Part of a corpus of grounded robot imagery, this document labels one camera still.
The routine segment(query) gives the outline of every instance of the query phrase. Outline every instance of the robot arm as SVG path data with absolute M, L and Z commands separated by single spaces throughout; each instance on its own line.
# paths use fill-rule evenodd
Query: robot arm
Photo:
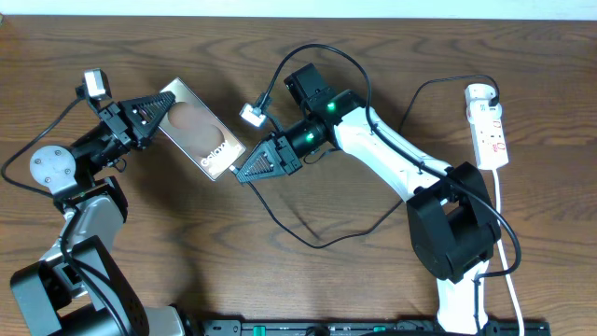
M 408 152 L 412 158 L 424 161 L 432 169 L 445 173 L 451 166 L 423 153 L 405 138 L 388 127 L 375 113 L 370 114 L 378 130 L 384 133 L 396 146 Z M 365 108 L 358 107 L 342 117 L 342 122 L 334 126 L 334 135 L 341 148 L 361 160 L 379 175 L 404 201 L 408 201 L 417 188 L 431 187 L 438 179 L 408 162 L 389 148 L 375 133 L 368 130 Z
M 287 131 L 266 137 L 236 172 L 238 180 L 246 183 L 291 175 L 302 166 L 299 158 L 326 141 L 355 156 L 407 203 L 413 250 L 437 278 L 439 324 L 450 332 L 476 333 L 473 279 L 485 272 L 487 260 L 493 256 L 493 245 L 500 239 L 494 216 L 390 148 L 371 130 L 363 99 L 353 91 L 336 95 L 312 64 L 292 74 L 285 84 L 297 104 L 307 105 L 311 114 Z M 479 170 L 471 164 L 465 162 L 454 169 L 394 132 L 372 107 L 369 113 L 377 130 L 411 159 L 466 185 L 485 203 L 491 203 Z M 449 214 L 442 207 L 447 202 L 458 202 Z M 480 307 L 479 322 L 483 326 L 488 318 L 482 301 Z
M 113 176 L 94 178 L 106 167 L 122 171 L 123 154 L 151 144 L 174 95 L 164 92 L 101 107 L 111 93 L 100 69 L 85 72 L 76 94 L 87 101 L 99 125 L 69 147 L 41 147 L 30 160 L 35 181 L 49 189 L 65 225 L 50 250 L 10 280 L 25 322 L 33 335 L 183 335 L 185 326 L 176 309 L 144 307 L 110 257 L 128 204 Z M 84 263 L 86 267 L 79 267 L 92 284 L 62 253 L 62 239 L 74 263 Z M 90 290 L 92 285 L 98 290 Z M 66 316 L 57 314 L 86 293 L 91 304 Z

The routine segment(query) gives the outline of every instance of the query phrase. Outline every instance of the power strip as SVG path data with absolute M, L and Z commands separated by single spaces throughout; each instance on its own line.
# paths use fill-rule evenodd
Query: power strip
M 490 106 L 495 89 L 486 84 L 471 84 L 465 90 L 466 118 L 473 134 L 477 167 L 493 170 L 508 163 L 506 139 L 502 128 L 502 106 Z

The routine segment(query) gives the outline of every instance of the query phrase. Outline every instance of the white cable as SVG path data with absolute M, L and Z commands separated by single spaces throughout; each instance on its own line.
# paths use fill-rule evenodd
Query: white cable
M 493 184 L 495 185 L 495 210 L 498 213 L 502 212 L 502 199 L 500 195 L 500 179 L 497 176 L 497 169 L 492 170 L 493 173 Z M 502 260 L 502 267 L 504 270 L 508 268 L 507 259 L 506 259 L 506 252 L 504 251 L 504 245 L 502 244 L 502 240 L 497 241 L 497 250 L 500 253 L 500 260 Z M 524 321 L 522 320 L 522 312 L 521 306 L 519 305 L 519 300 L 516 297 L 516 291 L 514 290 L 514 284 L 512 283 L 512 277 L 510 274 L 506 275 L 506 283 L 507 289 L 510 292 L 510 297 L 512 298 L 512 305 L 514 305 L 514 312 L 516 312 L 516 319 L 519 322 L 519 335 L 524 336 Z

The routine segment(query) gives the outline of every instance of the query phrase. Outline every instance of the wire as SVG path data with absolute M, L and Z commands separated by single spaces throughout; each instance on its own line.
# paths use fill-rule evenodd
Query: wire
M 348 235 L 345 235 L 343 237 L 334 239 L 333 241 L 331 241 L 329 243 L 325 243 L 323 245 L 312 245 L 312 244 L 308 243 L 307 241 L 305 241 L 304 239 L 300 238 L 298 235 L 296 235 L 294 232 L 292 232 L 292 230 L 288 229 L 284 224 L 282 224 L 280 222 L 280 220 L 278 220 L 278 218 L 276 218 L 276 216 L 273 214 L 273 212 L 271 211 L 270 207 L 265 202 L 265 200 L 263 199 L 263 197 L 261 197 L 261 194 L 259 193 L 259 191 L 257 191 L 257 188 L 255 188 L 255 186 L 253 185 L 253 183 L 247 182 L 247 184 L 249 185 L 249 187 L 251 187 L 251 189 L 253 190 L 253 192 L 259 198 L 259 200 L 263 204 L 263 207 L 268 212 L 268 214 L 270 214 L 271 219 L 276 224 L 278 224 L 278 226 L 280 228 L 282 228 L 284 231 L 290 233 L 290 235 L 292 235 L 293 237 L 297 238 L 301 243 L 305 244 L 306 246 L 308 246 L 310 248 L 314 248 L 314 249 L 326 248 L 326 247 L 328 247 L 330 245 L 333 245 L 333 244 L 335 244 L 337 242 L 343 241 L 344 239 L 354 238 L 354 237 L 360 237 L 360 236 L 364 236 L 364 235 L 368 235 L 368 234 L 372 233 L 375 229 L 377 229 L 377 227 L 380 226 L 380 224 L 382 224 L 382 222 L 386 218 L 388 218 L 398 208 L 398 206 L 400 206 L 402 204 L 402 200 L 398 201 L 398 203 L 396 203 L 396 205 L 394 205 L 392 208 L 390 208 L 390 210 L 388 210 L 377 222 L 375 222 L 375 224 L 373 224 L 372 227 L 370 227 L 366 231 L 362 231 L 362 232 L 359 232 L 359 233 L 348 234 Z
M 280 120 L 274 117 L 270 112 L 262 110 L 261 113 L 263 113 L 271 121 L 271 125 L 273 125 L 273 128 L 277 133 L 282 133 L 284 131 L 284 127 L 282 127 Z
M 487 76 L 487 75 L 468 75 L 468 76 L 447 77 L 447 78 L 439 78 L 439 79 L 428 80 L 423 85 L 421 85 L 419 87 L 419 89 L 417 89 L 417 91 L 415 92 L 414 96 L 410 100 L 409 107 L 407 108 L 407 111 L 405 112 L 404 117 L 402 118 L 402 120 L 400 121 L 400 125 L 398 126 L 398 134 L 402 133 L 402 129 L 404 127 L 404 124 L 405 124 L 405 122 L 407 120 L 407 117 L 410 114 L 412 106 L 414 105 L 414 101 L 416 100 L 416 98 L 419 95 L 419 92 L 421 91 L 422 88 L 424 88 L 425 86 L 427 86 L 428 84 L 431 84 L 431 83 L 444 82 L 444 81 L 450 81 L 450 80 L 476 78 L 476 77 L 487 78 L 487 79 L 489 79 L 493 83 L 493 85 L 495 86 L 495 97 L 493 97 L 492 100 L 490 101 L 490 105 L 497 105 L 497 103 L 499 102 L 499 94 L 500 94 L 499 92 L 500 92 L 500 89 L 499 89 L 499 86 L 497 85 L 497 82 L 495 82 L 495 80 L 492 77 L 490 77 L 490 76 Z M 520 244 L 518 242 L 518 239 L 516 238 L 516 234 L 514 233 L 514 231 L 509 227 L 509 225 L 507 224 L 507 222 L 504 222 L 504 220 L 501 217 L 501 215 L 499 215 L 499 213 L 501 211 L 501 199 L 500 199 L 500 195 L 499 195 L 500 190 L 499 190 L 499 178 L 497 176 L 497 171 L 493 171 L 493 177 L 494 177 L 494 181 L 495 181 L 495 192 L 496 192 L 495 209 L 491 208 L 491 206 L 489 204 L 487 204 L 486 202 L 481 201 L 479 198 L 477 198 L 477 201 L 480 201 L 485 207 L 488 207 L 493 212 L 494 215 L 497 215 L 496 217 L 498 218 L 498 224 L 504 224 L 504 228 L 506 229 L 508 235 L 512 239 L 512 243 L 514 245 L 514 249 L 515 249 L 515 253 L 516 253 L 516 258 L 514 260 L 514 264 L 510 268 L 508 268 L 507 267 L 507 259 L 506 259 L 505 252 L 504 252 L 504 245 L 503 245 L 501 239 L 498 240 L 498 242 L 497 242 L 497 248 L 498 248 L 498 251 L 500 253 L 500 259 L 502 261 L 502 266 L 503 266 L 504 270 L 502 272 L 496 272 L 496 273 L 477 274 L 477 276 L 475 277 L 475 280 L 474 280 L 474 282 L 475 282 L 475 315 L 474 315 L 474 317 L 475 317 L 475 323 L 477 325 L 478 332 L 480 332 L 481 331 L 481 326 L 480 326 L 480 322 L 479 322 L 479 286 L 480 286 L 480 279 L 484 278 L 484 277 L 494 277 L 494 276 L 504 275 L 506 277 L 507 287 L 508 287 L 508 290 L 510 292 L 510 297 L 512 298 L 512 304 L 514 305 L 514 311 L 516 312 L 516 317 L 517 317 L 517 320 L 518 320 L 518 323 L 519 323 L 519 333 L 520 333 L 521 336 L 523 336 L 524 335 L 524 322 L 523 322 L 523 319 L 522 319 L 521 308 L 520 308 L 518 299 L 516 297 L 516 292 L 514 290 L 514 285 L 512 283 L 512 279 L 511 279 L 511 276 L 510 276 L 514 271 L 516 271 L 516 269 L 519 267 L 519 265 L 521 263 L 521 246 L 520 246 Z M 450 181 L 449 181 L 449 179 L 447 177 L 444 176 L 443 178 L 446 179 L 446 180 L 448 180 L 448 182 L 450 183 Z
M 286 62 L 288 62 L 288 60 L 290 60 L 290 58 L 292 58 L 292 56 L 294 56 L 297 52 L 301 51 L 301 50 L 305 50 L 305 49 L 311 49 L 311 48 L 316 48 L 316 49 L 325 49 L 325 50 L 329 50 L 332 52 L 335 52 L 337 54 L 339 54 L 340 56 L 344 57 L 345 59 L 347 59 L 348 61 L 350 61 L 352 64 L 354 64 L 356 67 L 359 68 L 359 70 L 362 70 L 361 72 L 364 73 L 365 70 L 363 70 L 363 68 L 361 67 L 361 65 L 359 65 L 351 56 L 349 56 L 346 52 L 340 50 L 340 49 L 336 49 L 334 47 L 328 46 L 328 45 L 324 45 L 324 44 L 318 44 L 318 43 L 311 43 L 311 44 L 307 44 L 304 46 L 300 46 L 292 51 L 290 51 L 290 53 L 288 53 L 280 62 L 280 64 L 278 65 L 278 68 L 276 69 L 276 72 L 273 74 L 273 77 L 271 78 L 271 82 L 270 82 L 270 86 L 268 87 L 268 89 L 265 91 L 263 99 L 261 100 L 261 104 L 259 105 L 259 107 L 261 107 L 261 109 L 263 110 L 263 105 L 265 104 L 265 102 L 268 101 L 268 97 L 270 97 L 271 94 L 271 90 L 273 90 L 273 86 L 276 83 L 276 80 L 278 79 L 278 76 L 280 76 L 280 72 L 282 71 L 282 68 L 284 67 L 284 65 L 286 64 Z
M 404 123 L 406 122 L 407 118 L 409 117 L 409 114 L 410 114 L 410 111 L 412 109 L 412 106 L 414 105 L 414 101 L 417 99 L 417 96 L 419 95 L 419 92 L 424 87 L 426 87 L 429 84 L 438 83 L 438 82 L 445 82 L 445 81 L 451 81 L 451 80 L 461 80 L 461 79 L 470 79 L 470 78 L 486 78 L 486 79 L 489 79 L 493 83 L 493 86 L 495 87 L 495 97 L 493 97 L 492 100 L 490 101 L 490 106 L 496 106 L 497 103 L 499 103 L 500 88 L 499 88 L 499 86 L 497 86 L 497 82 L 495 81 L 495 79 L 493 79 L 492 77 L 487 76 L 487 75 L 466 75 L 466 76 L 447 77 L 447 78 L 438 78 L 438 79 L 427 80 L 425 83 L 423 83 L 423 85 L 421 85 L 419 87 L 419 89 L 417 89 L 417 91 L 412 96 L 412 99 L 410 100 L 409 108 L 407 108 L 407 111 L 404 113 L 404 117 L 402 117 L 402 120 L 400 121 L 400 125 L 398 126 L 398 134 L 402 134 L 402 128 L 404 127 Z
M 502 199 L 501 199 L 501 192 L 500 192 L 500 179 L 497 174 L 497 169 L 492 170 L 493 173 L 493 184 L 495 188 L 495 210 L 497 212 L 502 212 Z M 502 240 L 497 241 L 497 250 L 500 254 L 500 260 L 502 260 L 502 267 L 504 269 L 507 268 L 507 259 L 506 259 L 506 252 L 504 251 L 504 245 L 502 244 Z M 519 300 L 516 297 L 516 291 L 514 290 L 514 284 L 512 283 L 512 277 L 510 274 L 506 275 L 506 283 L 507 289 L 510 292 L 510 298 L 512 298 L 512 305 L 514 305 L 514 312 L 516 313 L 516 319 L 519 323 L 519 335 L 524 336 L 524 320 L 522 319 L 522 312 L 521 306 L 519 304 Z
M 120 334 L 129 336 L 129 332 L 128 332 L 126 326 L 124 325 L 124 322 L 122 322 L 122 319 L 118 315 L 118 312 L 116 311 L 116 309 L 114 308 L 112 303 L 108 300 L 108 298 L 105 296 L 105 294 L 97 287 L 97 285 L 95 285 L 95 283 L 93 283 L 93 281 L 91 281 L 91 279 L 81 270 L 81 268 L 79 267 L 79 264 L 75 261 L 75 259 L 73 259 L 73 256 L 71 255 L 71 253 L 68 252 L 68 250 L 67 250 L 68 237 L 70 237 L 71 234 L 73 233 L 75 224 L 78 223 L 78 220 L 80 217 L 80 210 L 75 205 L 67 204 L 67 206 L 68 206 L 68 208 L 72 209 L 75 213 L 71 217 L 71 220 L 68 222 L 68 224 L 66 224 L 66 228 L 64 228 L 64 231 L 58 238 L 58 241 L 60 244 L 60 251 L 62 253 L 62 256 L 64 257 L 64 261 L 66 262 L 66 264 L 68 266 L 70 266 L 73 269 L 73 271 L 75 271 L 76 275 L 78 275 L 81 278 L 81 281 L 88 288 L 88 290 L 90 290 L 93 294 L 95 294 L 97 296 L 97 298 L 100 300 L 100 302 L 105 306 L 108 313 L 116 321 L 116 324 L 118 326 L 118 330 L 120 331 Z M 114 289 L 112 288 L 112 286 L 109 283 L 106 283 L 106 284 L 110 287 L 110 289 L 112 291 L 114 291 Z
M 73 261 L 75 262 L 75 264 L 80 267 L 81 269 L 93 274 L 93 276 L 95 276 L 96 278 L 100 279 L 100 281 L 102 281 L 103 283 L 105 283 L 107 286 L 109 287 L 113 287 L 114 285 L 112 285 L 112 281 L 110 281 L 110 279 L 108 279 L 105 275 L 101 274 L 97 269 L 93 268 L 92 266 L 90 266 L 89 264 L 86 264 L 85 262 L 81 261 L 81 260 L 77 260 L 77 259 L 73 259 Z
M 70 112 L 71 109 L 73 109 L 73 107 L 75 107 L 75 105 L 77 105 L 80 101 L 82 101 L 82 98 L 76 98 L 71 104 L 69 104 L 64 111 L 60 114 L 60 116 L 58 116 L 58 118 L 56 118 L 45 130 L 44 132 L 40 133 L 38 136 L 36 136 L 33 140 L 31 140 L 29 142 L 29 144 L 25 145 L 25 147 L 21 148 L 18 152 L 16 152 L 13 156 L 10 157 L 10 159 L 8 159 L 6 162 L 4 162 L 4 164 L 2 165 L 2 169 L 0 170 L 0 174 L 2 174 L 2 178 L 5 179 L 6 182 L 10 183 L 13 186 L 25 189 L 25 190 L 29 190 L 35 193 L 38 193 L 42 196 L 46 196 L 49 197 L 50 199 L 53 199 L 52 194 L 44 191 L 42 189 L 38 189 L 35 187 L 31 187 L 31 186 L 27 186 L 25 184 L 22 184 L 21 182 L 17 182 L 15 180 L 13 180 L 12 178 L 7 176 L 7 168 L 8 166 L 14 161 L 16 160 L 20 155 L 22 155 L 24 152 L 26 152 L 27 150 L 29 150 L 29 148 L 31 148 L 33 145 L 35 145 L 41 138 L 43 138 L 46 134 L 49 133 L 49 131 L 51 131 L 54 127 L 56 127 L 56 125 L 58 125 L 58 123 L 60 123 L 62 121 L 62 119 L 64 119 L 64 117 L 66 117 L 66 115 L 68 114 L 68 112 Z
M 315 161 L 307 161 L 307 158 L 309 158 L 309 156 L 311 156 L 312 154 L 314 154 L 314 153 L 312 152 L 312 153 L 309 153 L 309 154 L 305 155 L 305 156 L 302 158 L 302 161 L 303 161 L 303 162 L 305 162 L 305 164 L 316 164 L 317 162 L 319 162 L 321 159 L 323 159 L 324 157 L 328 156 L 329 154 L 331 154 L 331 153 L 333 153 L 333 152 L 335 152 L 335 151 L 340 151 L 340 150 L 342 150 L 342 149 L 338 149 L 338 148 L 330 148 L 330 149 L 326 150 L 325 152 L 323 152 L 323 153 L 322 153 L 322 154 L 319 156 L 319 158 L 317 158 Z
M 483 199 L 480 198 L 480 196 L 477 195 L 477 193 L 475 191 L 473 191 L 472 189 L 461 185 L 459 182 L 445 176 L 444 174 L 440 173 L 440 172 L 436 172 L 435 170 L 427 167 L 424 164 L 424 161 L 417 161 L 417 159 L 412 158 L 411 155 L 409 153 L 407 153 L 406 151 L 404 151 L 403 149 L 401 149 L 400 147 L 396 146 L 394 143 L 392 143 L 390 140 L 388 140 L 388 138 L 378 129 L 378 125 L 375 124 L 373 122 L 373 120 L 371 119 L 371 113 L 370 113 L 370 108 L 371 108 L 371 82 L 369 80 L 369 77 L 367 75 L 367 71 L 365 71 L 365 69 L 361 66 L 361 64 L 359 64 L 355 59 L 353 59 L 350 55 L 348 55 L 347 53 L 327 46 L 327 45 L 322 45 L 322 44 L 308 44 L 308 45 L 304 45 L 301 47 L 298 47 L 294 50 L 292 50 L 290 53 L 288 53 L 280 62 L 280 64 L 278 65 L 278 68 L 276 69 L 275 73 L 273 74 L 273 78 L 271 79 L 271 83 L 270 86 L 268 87 L 268 89 L 266 90 L 266 92 L 264 93 L 264 99 L 263 102 L 266 102 L 271 90 L 273 89 L 273 85 L 275 84 L 276 79 L 278 78 L 278 76 L 280 75 L 280 72 L 282 71 L 282 68 L 284 67 L 285 63 L 293 56 L 295 55 L 297 52 L 304 50 L 304 49 L 309 49 L 309 48 L 319 48 L 319 49 L 326 49 L 332 52 L 335 52 L 337 54 L 339 54 L 340 56 L 344 57 L 346 60 L 348 60 L 350 63 L 352 63 L 358 70 L 359 72 L 363 75 L 363 79 L 365 80 L 366 84 L 367 84 L 367 100 L 365 102 L 365 116 L 367 118 L 367 123 L 369 125 L 369 127 L 371 128 L 371 130 L 391 149 L 393 149 L 397 154 L 401 155 L 402 157 L 404 157 L 405 160 L 409 161 L 410 163 L 412 163 L 414 166 L 416 166 L 417 168 L 419 168 L 421 171 L 424 171 L 428 174 L 430 174 L 431 176 L 434 176 L 440 180 L 443 180 L 444 182 L 450 184 L 454 189 L 456 189 L 456 191 L 460 191 L 462 193 L 464 193 L 466 196 L 468 196 L 469 198 L 474 199 L 475 201 L 481 203 L 485 208 L 487 208 L 499 221 L 502 222 L 502 227 L 504 228 L 504 230 L 506 230 L 508 236 L 510 237 L 510 239 L 512 240 L 512 244 L 514 245 L 514 250 L 515 250 L 515 255 L 516 258 L 514 259 L 514 263 L 512 264 L 512 266 L 510 266 L 508 269 L 503 270 L 503 271 L 497 271 L 497 272 L 491 272 L 491 273 L 483 273 L 483 274 L 477 274 L 475 276 L 475 283 L 476 283 L 476 287 L 475 287 L 475 294 L 476 296 L 478 296 L 478 289 L 479 289 L 479 285 L 480 285 L 480 278 L 489 278 L 489 277 L 496 277 L 496 276 L 504 276 L 506 274 L 510 274 L 513 273 L 514 271 L 516 271 L 516 269 L 518 269 L 518 267 L 521 264 L 521 245 L 519 243 L 519 240 L 516 236 L 516 233 L 514 232 L 514 230 L 512 230 L 512 227 L 510 227 L 509 223 L 502 217 L 502 215 L 500 215 L 499 212 L 495 211 L 495 209 L 486 201 L 484 201 Z M 495 82 L 495 80 L 489 76 L 486 75 L 471 75 L 472 77 L 484 77 L 484 78 L 488 78 L 489 80 L 492 81 L 492 83 L 495 85 L 495 93 L 496 96 L 492 98 L 492 101 L 490 102 L 490 105 L 496 105 L 498 100 L 499 100 L 499 88 L 497 86 L 497 83 Z M 422 85 L 422 87 L 424 87 L 427 84 L 430 83 L 435 83 L 437 81 L 447 81 L 447 80 L 456 80 L 456 78 L 459 77 L 451 77 L 454 79 L 446 79 L 446 78 L 441 78 L 441 79 L 434 79 L 434 80 L 430 80 L 426 83 L 424 83 Z M 266 206 L 266 210 L 268 210 L 268 212 L 270 213 L 272 219 L 274 219 L 275 217 L 273 216 L 273 213 L 271 212 L 271 210 L 269 210 L 269 207 L 267 207 L 267 205 L 265 204 L 265 201 L 263 201 L 263 198 L 260 197 L 260 195 L 258 194 L 257 190 L 255 189 L 255 187 L 253 187 L 253 185 L 251 185 L 251 188 L 253 189 L 253 191 L 257 194 L 257 196 L 259 197 L 259 199 L 261 200 L 262 203 L 264 203 L 264 206 Z M 297 237 L 294 232 L 288 230 L 286 227 L 284 227 L 279 221 L 277 221 L 277 219 L 274 219 L 274 221 L 276 221 L 276 223 L 278 225 L 280 225 L 283 229 L 289 231 L 289 233 L 291 233 L 292 235 L 294 235 L 296 238 L 299 239 L 299 237 Z

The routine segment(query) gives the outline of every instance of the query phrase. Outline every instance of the wooden table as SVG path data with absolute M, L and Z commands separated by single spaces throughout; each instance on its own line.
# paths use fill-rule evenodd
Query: wooden table
M 428 79 L 495 77 L 511 160 L 500 170 L 504 214 L 523 251 L 514 275 L 522 311 L 547 319 L 554 335 L 594 333 L 596 22 L 8 17 L 0 27 L 0 157 L 54 120 L 75 97 L 83 70 L 94 67 L 108 74 L 117 100 L 181 77 L 250 149 L 266 131 L 245 124 L 240 108 L 267 88 L 288 51 L 312 42 L 363 64 L 373 106 L 393 127 Z M 301 52 L 283 76 L 307 62 L 339 90 L 364 92 L 351 64 L 321 50 Z M 474 162 L 466 85 L 425 89 L 405 129 L 416 146 L 454 165 Z M 284 125 L 299 119 L 282 83 L 272 97 L 271 113 Z M 97 122 L 79 105 L 42 145 L 68 145 Z M 34 183 L 31 154 L 8 173 Z M 370 236 L 311 250 L 279 229 L 231 174 L 211 182 L 162 135 L 132 153 L 124 174 L 103 174 L 117 175 L 129 200 L 112 254 L 146 305 L 178 302 L 198 316 L 246 319 L 436 312 L 435 279 L 412 252 L 404 207 Z M 363 163 L 340 153 L 257 187 L 283 223 L 314 243 L 367 228 L 398 199 Z M 63 221 L 48 200 L 5 182 L 0 211 L 0 333 L 23 334 L 8 280 L 51 246 Z M 513 318 L 503 279 L 488 282 L 486 299 L 491 315 Z

